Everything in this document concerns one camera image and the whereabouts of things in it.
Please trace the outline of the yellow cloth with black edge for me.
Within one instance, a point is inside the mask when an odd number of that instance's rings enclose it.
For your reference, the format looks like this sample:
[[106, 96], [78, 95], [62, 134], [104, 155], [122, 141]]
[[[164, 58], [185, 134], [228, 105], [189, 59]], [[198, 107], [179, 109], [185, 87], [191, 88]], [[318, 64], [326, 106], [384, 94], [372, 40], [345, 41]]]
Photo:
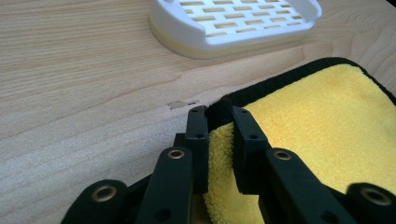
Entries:
[[273, 147], [296, 153], [325, 185], [377, 185], [396, 195], [396, 96], [345, 58], [323, 58], [221, 97], [206, 110], [213, 224], [264, 224], [233, 175], [233, 107], [248, 110]]

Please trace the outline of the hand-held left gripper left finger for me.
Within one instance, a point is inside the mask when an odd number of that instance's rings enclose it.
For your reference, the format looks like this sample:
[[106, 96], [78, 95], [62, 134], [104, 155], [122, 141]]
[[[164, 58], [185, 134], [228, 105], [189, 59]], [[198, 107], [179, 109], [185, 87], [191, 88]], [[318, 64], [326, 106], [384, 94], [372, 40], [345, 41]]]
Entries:
[[209, 134], [204, 105], [189, 110], [186, 131], [178, 133], [175, 145], [186, 147], [192, 154], [193, 193], [208, 192]]

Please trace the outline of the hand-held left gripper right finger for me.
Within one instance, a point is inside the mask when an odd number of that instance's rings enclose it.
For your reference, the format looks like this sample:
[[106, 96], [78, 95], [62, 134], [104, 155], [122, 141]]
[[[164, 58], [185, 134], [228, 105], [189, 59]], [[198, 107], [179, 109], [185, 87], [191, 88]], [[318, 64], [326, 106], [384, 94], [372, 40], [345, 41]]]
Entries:
[[262, 191], [262, 157], [270, 144], [251, 113], [233, 107], [233, 172], [238, 190], [246, 195]]

